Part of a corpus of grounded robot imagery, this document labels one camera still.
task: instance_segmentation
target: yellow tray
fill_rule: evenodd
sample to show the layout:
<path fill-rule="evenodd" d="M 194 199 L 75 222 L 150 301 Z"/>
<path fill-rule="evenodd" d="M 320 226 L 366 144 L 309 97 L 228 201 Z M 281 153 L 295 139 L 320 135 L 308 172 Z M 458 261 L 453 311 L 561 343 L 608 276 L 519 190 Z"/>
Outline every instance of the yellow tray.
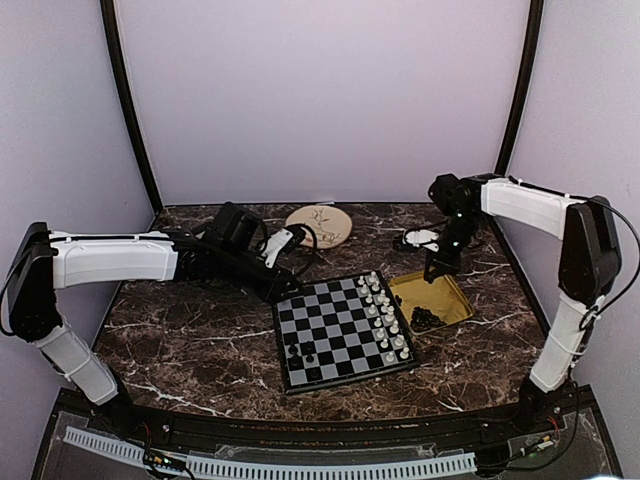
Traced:
<path fill-rule="evenodd" d="M 424 281 L 423 272 L 410 273 L 391 279 L 389 287 L 399 299 L 400 309 L 414 335 L 453 325 L 471 318 L 474 313 L 471 303 L 449 275 L 430 284 Z"/>

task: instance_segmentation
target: round wooden plate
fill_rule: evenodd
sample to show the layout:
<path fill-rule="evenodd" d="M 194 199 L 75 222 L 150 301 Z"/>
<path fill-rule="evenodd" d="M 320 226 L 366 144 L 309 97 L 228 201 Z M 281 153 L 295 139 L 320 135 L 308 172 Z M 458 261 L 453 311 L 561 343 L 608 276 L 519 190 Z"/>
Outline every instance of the round wooden plate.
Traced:
<path fill-rule="evenodd" d="M 313 229 L 319 249 L 337 247 L 349 237 L 353 227 L 349 215 L 329 205 L 308 205 L 296 210 L 289 215 L 286 225 L 294 223 L 304 223 Z M 311 236 L 307 235 L 301 245 L 311 247 Z"/>

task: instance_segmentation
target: white cable carrier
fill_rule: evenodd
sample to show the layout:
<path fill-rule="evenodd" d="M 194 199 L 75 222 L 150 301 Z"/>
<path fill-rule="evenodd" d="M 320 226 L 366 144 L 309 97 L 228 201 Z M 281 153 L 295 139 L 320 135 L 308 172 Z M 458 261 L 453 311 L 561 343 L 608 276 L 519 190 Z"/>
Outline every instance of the white cable carrier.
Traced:
<path fill-rule="evenodd" d="M 121 440 L 67 427 L 64 442 L 128 465 L 144 467 L 143 448 Z M 174 452 L 167 454 L 186 461 L 194 476 L 205 480 L 419 480 L 444 478 L 477 470 L 473 453 L 407 462 L 338 466 L 269 465 L 217 460 Z M 156 468 L 165 473 L 178 474 L 175 470 Z M 182 472 L 181 476 L 188 477 L 185 472 Z"/>

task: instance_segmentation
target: black pole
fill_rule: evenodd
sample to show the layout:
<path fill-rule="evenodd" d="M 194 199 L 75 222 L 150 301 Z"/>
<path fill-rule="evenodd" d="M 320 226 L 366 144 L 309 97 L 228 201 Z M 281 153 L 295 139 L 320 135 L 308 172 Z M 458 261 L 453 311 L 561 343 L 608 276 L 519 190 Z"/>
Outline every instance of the black pole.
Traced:
<path fill-rule="evenodd" d="M 144 148 L 140 126 L 138 125 L 138 117 L 133 106 L 133 97 L 129 88 L 129 80 L 127 79 L 127 71 L 124 65 L 124 56 L 122 55 L 122 45 L 120 43 L 120 34 L 118 33 L 118 23 L 116 19 L 115 6 L 113 0 L 100 0 L 102 8 L 102 22 L 104 24 L 104 33 L 107 37 L 107 47 L 109 49 L 109 57 L 111 58 L 111 68 L 113 69 L 113 78 L 116 82 L 118 96 L 120 97 L 120 108 L 124 115 L 124 121 L 127 125 L 129 138 L 131 139 L 131 147 L 138 163 L 140 175 L 144 187 L 147 190 L 147 196 L 153 211 L 158 214 L 162 210 L 162 199 L 153 177 L 151 164 L 147 151 Z"/>
<path fill-rule="evenodd" d="M 538 46 L 538 36 L 540 35 L 540 25 L 542 24 L 542 7 L 544 0 L 531 0 L 529 6 L 529 19 L 527 20 L 527 32 L 524 37 L 524 46 L 522 48 L 522 58 L 520 59 L 520 70 L 518 71 L 518 80 L 516 89 L 511 102 L 511 111 L 509 112 L 509 120 L 507 120 L 507 128 L 504 132 L 502 146 L 494 173 L 505 175 L 513 153 L 513 147 L 518 136 L 520 121 L 522 120 L 522 112 L 527 100 L 527 92 L 529 91 L 529 83 L 531 82 L 531 73 L 533 72 L 533 61 L 536 56 L 536 47 Z"/>

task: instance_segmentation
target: white wall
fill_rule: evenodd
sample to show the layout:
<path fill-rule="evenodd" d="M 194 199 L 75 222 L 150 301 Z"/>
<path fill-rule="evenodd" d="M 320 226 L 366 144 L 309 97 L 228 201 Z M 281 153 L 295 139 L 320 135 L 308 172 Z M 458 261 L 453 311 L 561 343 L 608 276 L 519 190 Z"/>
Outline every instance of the white wall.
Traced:
<path fill-rule="evenodd" d="M 119 1 L 168 204 L 426 200 L 492 171 L 525 0 Z"/>
<path fill-rule="evenodd" d="M 640 2 L 546 2 L 528 105 L 511 174 L 551 188 L 601 194 L 640 227 Z M 557 306 L 559 243 L 507 233 L 547 314 Z M 622 223 L 623 286 L 637 247 Z M 591 383 L 625 474 L 640 478 L 638 287 L 604 314 L 577 378 Z"/>
<path fill-rule="evenodd" d="M 0 276 L 27 226 L 126 232 L 152 218 L 117 100 L 98 1 L 0 5 Z M 113 285 L 76 287 L 60 309 L 91 342 Z M 38 351 L 0 338 L 0 477 L 30 478 L 62 385 Z"/>

